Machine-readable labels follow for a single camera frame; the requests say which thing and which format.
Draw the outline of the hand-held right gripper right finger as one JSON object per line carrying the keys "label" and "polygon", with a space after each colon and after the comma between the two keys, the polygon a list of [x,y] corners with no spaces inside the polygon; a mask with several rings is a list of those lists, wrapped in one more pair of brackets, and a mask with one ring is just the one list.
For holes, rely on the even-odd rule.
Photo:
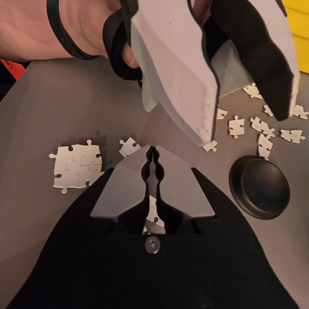
{"label": "hand-held right gripper right finger", "polygon": [[211,218],[215,212],[191,167],[180,157],[157,145],[153,148],[156,166],[157,201],[189,218]]}

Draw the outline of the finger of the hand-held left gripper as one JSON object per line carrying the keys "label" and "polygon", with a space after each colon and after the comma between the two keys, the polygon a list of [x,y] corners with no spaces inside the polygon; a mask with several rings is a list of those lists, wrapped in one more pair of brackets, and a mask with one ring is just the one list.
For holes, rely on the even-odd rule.
{"label": "finger of the hand-held left gripper", "polygon": [[292,116],[300,72],[283,4],[270,0],[213,1],[211,16],[233,42],[243,67],[277,121]]}
{"label": "finger of the hand-held left gripper", "polygon": [[190,1],[138,1],[132,50],[158,102],[202,147],[214,138],[219,81],[191,9]]}

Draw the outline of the yellow plastic bin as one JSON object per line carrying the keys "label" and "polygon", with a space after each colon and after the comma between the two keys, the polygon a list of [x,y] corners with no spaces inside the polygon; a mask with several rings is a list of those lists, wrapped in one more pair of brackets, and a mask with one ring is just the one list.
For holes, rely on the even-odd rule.
{"label": "yellow plastic bin", "polygon": [[293,35],[299,70],[309,73],[309,1],[283,0]]}

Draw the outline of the person's left hand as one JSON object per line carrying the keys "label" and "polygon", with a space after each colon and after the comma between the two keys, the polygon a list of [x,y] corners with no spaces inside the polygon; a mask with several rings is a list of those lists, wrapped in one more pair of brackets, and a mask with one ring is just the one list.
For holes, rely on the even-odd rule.
{"label": "person's left hand", "polygon": [[118,0],[60,0],[60,19],[74,43],[91,56],[109,58],[103,43],[103,26],[121,8]]}

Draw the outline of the scatter of white puzzle pieces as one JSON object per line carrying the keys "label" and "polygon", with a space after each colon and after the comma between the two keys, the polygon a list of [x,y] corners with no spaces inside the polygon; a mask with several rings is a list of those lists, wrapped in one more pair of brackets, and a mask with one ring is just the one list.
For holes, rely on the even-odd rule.
{"label": "scatter of white puzzle pieces", "polygon": [[220,188],[230,189],[229,173],[233,163],[240,157],[254,155],[276,165],[285,175],[290,186],[288,213],[296,216],[296,225],[308,218],[308,111],[296,105],[293,116],[277,122],[262,99],[250,99],[244,95],[230,94],[221,100],[217,109],[216,133],[213,140],[197,148],[181,132],[163,108],[158,105],[150,113],[142,135],[129,136],[120,141],[123,156],[141,146],[157,145],[192,160],[201,155],[198,169],[214,180]]}

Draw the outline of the black wristband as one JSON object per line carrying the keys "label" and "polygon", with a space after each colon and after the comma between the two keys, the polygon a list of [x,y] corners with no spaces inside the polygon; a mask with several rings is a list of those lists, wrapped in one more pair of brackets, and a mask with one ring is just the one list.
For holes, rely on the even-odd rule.
{"label": "black wristband", "polygon": [[98,56],[89,55],[83,52],[72,40],[71,36],[65,30],[59,13],[59,0],[47,0],[46,10],[49,24],[52,28],[56,38],[64,48],[64,50],[72,57],[79,58],[81,60],[94,60]]}

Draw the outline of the black round puzzle stand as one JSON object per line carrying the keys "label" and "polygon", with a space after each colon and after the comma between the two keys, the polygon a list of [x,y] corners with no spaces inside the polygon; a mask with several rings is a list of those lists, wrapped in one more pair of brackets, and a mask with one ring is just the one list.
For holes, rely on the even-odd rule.
{"label": "black round puzzle stand", "polygon": [[285,175],[260,156],[237,159],[230,169],[229,186],[241,209],[257,219],[277,218],[290,202],[290,186]]}

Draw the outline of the small red object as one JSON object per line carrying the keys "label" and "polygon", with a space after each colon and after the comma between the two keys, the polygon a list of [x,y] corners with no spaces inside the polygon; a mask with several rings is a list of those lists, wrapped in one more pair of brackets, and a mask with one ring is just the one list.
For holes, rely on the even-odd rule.
{"label": "small red object", "polygon": [[1,63],[6,67],[15,80],[18,80],[25,72],[25,68],[20,63],[0,59]]}

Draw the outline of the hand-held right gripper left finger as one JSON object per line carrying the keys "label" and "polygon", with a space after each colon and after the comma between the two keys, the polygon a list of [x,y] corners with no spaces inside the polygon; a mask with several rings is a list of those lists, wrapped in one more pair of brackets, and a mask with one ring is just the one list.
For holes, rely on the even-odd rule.
{"label": "hand-held right gripper left finger", "polygon": [[152,146],[144,146],[120,161],[111,173],[90,216],[118,220],[133,208],[141,207],[143,217],[150,208],[149,186]]}

